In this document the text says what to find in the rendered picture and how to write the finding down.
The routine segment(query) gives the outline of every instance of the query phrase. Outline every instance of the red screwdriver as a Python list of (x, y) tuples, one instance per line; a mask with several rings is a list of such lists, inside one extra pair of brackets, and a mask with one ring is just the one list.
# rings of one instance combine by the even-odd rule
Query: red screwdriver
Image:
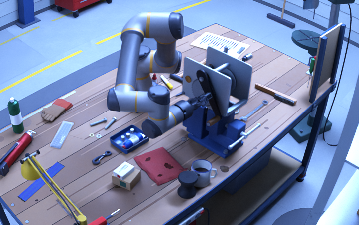
[(10, 166), (16, 161), (19, 155), (32, 142), (32, 133), (35, 131), (29, 130), (14, 144), (14, 146), (0, 159), (0, 174), (6, 176), (9, 172)]

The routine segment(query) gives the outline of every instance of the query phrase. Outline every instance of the desk lamp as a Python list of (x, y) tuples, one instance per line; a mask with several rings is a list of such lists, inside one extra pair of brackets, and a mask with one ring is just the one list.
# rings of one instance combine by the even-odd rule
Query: desk lamp
[[(40, 163), (36, 160), (35, 156), (40, 154), (40, 151), (37, 150), (32, 154), (25, 154), (25, 158), (21, 159), (21, 173), (22, 176), (26, 180), (36, 180), (41, 177), (45, 184), (50, 188), (50, 190), (57, 196), (57, 199), (67, 208), (71, 214), (74, 216), (76, 221), (76, 225), (87, 225), (88, 222), (86, 220), (86, 216), (79, 210), (79, 208), (71, 201), (71, 199), (60, 189), (60, 187), (53, 181), (50, 175), (46, 172), (46, 170), (40, 165)], [(72, 207), (79, 213), (77, 216), (68, 206), (65, 199), (71, 204)]]

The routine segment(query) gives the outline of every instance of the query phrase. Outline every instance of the robotic arm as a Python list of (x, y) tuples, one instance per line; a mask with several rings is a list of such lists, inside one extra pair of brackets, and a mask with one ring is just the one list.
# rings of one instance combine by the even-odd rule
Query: robotic arm
[[(157, 50), (141, 46), (144, 38), (154, 38)], [(123, 28), (122, 47), (114, 88), (109, 90), (109, 110), (148, 113), (142, 130), (156, 138), (189, 118), (194, 105), (179, 101), (170, 106), (169, 91), (152, 86), (149, 73), (177, 73), (182, 54), (175, 50), (176, 40), (183, 37), (183, 17), (179, 13), (143, 12)]]

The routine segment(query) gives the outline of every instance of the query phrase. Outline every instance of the workbench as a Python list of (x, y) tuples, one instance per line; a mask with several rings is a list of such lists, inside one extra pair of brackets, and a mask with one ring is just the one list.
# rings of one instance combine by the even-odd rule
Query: workbench
[[(202, 204), (214, 205), (207, 200), (225, 195), (220, 191), (222, 188), (228, 184), (233, 185), (239, 178), (247, 176), (243, 171), (252, 167), (257, 159), (272, 150), (268, 166), (238, 191), (238, 193), (243, 193), (242, 196), (247, 199), (242, 203), (246, 209), (241, 211), (237, 209), (237, 216), (230, 219), (210, 220), (211, 224), (249, 223), (296, 178), (300, 181), (303, 180), (317, 140), (318, 125), (321, 124), (329, 93), (333, 91), (336, 82), (333, 84), (330, 84), (329, 80), (325, 82), (318, 89), (316, 100), (312, 104), (309, 102), (308, 95), (308, 75), (305, 74), (309, 69), (307, 65), (217, 24), (177, 41), (177, 50), (182, 52), (182, 60), (185, 57), (191, 57), (201, 62), (206, 58), (206, 50), (190, 45), (193, 40), (206, 31), (247, 43), (250, 48), (243, 55), (253, 53), (253, 58), (248, 61), (253, 66), (249, 100), (240, 109), (240, 113), (235, 115), (235, 118), (239, 119), (240, 116), (248, 114), (261, 104), (262, 100), (269, 102), (268, 105), (251, 116), (246, 123), (246, 131), (258, 122), (261, 123), (261, 128), (243, 140), (244, 145), (231, 156), (223, 159), (190, 140), (187, 137), (186, 128), (181, 124), (162, 136), (151, 139), (129, 154), (124, 154), (116, 149), (110, 144), (110, 136), (131, 124), (141, 127), (142, 122), (147, 119), (147, 114), (114, 112), (107, 109), (107, 92), (114, 87), (116, 80), (117, 70), (114, 69), (73, 91), (69, 91), (70, 94), (65, 100), (74, 106), (54, 122), (44, 121), (39, 113), (26, 118), (24, 120), (25, 130), (31, 129), (37, 134), (34, 134), (33, 142), (20, 158), (23, 158), (25, 153), (33, 153), (39, 149), (41, 154), (36, 159), (45, 169), (50, 168), (56, 162), (63, 164), (65, 167), (53, 179), (87, 216), (89, 223), (100, 216), (105, 217), (116, 209), (120, 209), (118, 215), (108, 220), (110, 224), (157, 225), (174, 224)], [(185, 95), (175, 96), (182, 91), (181, 84), (173, 80), (170, 82), (174, 86), (170, 91), (170, 104), (186, 100)], [(254, 88), (255, 83), (266, 85), (292, 96), (297, 99), (297, 104), (290, 106), (279, 102), (273, 96)], [(314, 108), (317, 108), (315, 122), (301, 162), (273, 148), (274, 144)], [(118, 120), (107, 130), (104, 130), (105, 125), (102, 124), (89, 126), (91, 122), (104, 117), (111, 120), (113, 116)], [(73, 122), (74, 126), (61, 149), (51, 148), (50, 142), (62, 121)], [(102, 137), (89, 137), (90, 133), (101, 134)], [(14, 134), (11, 129), (0, 133), (0, 158), (20, 137), (21, 134)], [(140, 169), (133, 158), (160, 147), (164, 147), (184, 168), (189, 169), (196, 159), (209, 160), (213, 168), (218, 170), (217, 177), (211, 179), (211, 183), (207, 187), (198, 188), (196, 196), (191, 199), (183, 199), (178, 196), (177, 189), (180, 184), (177, 179), (157, 186), (143, 170), (141, 171), (141, 180), (131, 191), (112, 184), (113, 170), (121, 163), (127, 161)], [(99, 165), (93, 165), (92, 159), (106, 150), (111, 151), (112, 155), (101, 160)], [(11, 166), (7, 176), (0, 175), (0, 201), (18, 223), (67, 225), (74, 222), (57, 204), (56, 197), (47, 186), (43, 186), (26, 202), (19, 199), (18, 195), (31, 183), (33, 181), (27, 181), (22, 177), (18, 161)], [(235, 193), (232, 198), (237, 198), (238, 193)], [(215, 210), (220, 210), (218, 204), (215, 207), (211, 206), (211, 217), (223, 218), (220, 217), (220, 212), (215, 213)]]

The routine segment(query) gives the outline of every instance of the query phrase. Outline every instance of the green round table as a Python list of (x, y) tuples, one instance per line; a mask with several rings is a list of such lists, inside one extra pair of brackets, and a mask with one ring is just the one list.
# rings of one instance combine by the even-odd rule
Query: green round table
[(311, 56), (317, 55), (319, 37), (319, 34), (309, 30), (295, 30), (292, 33), (293, 43), (306, 49)]

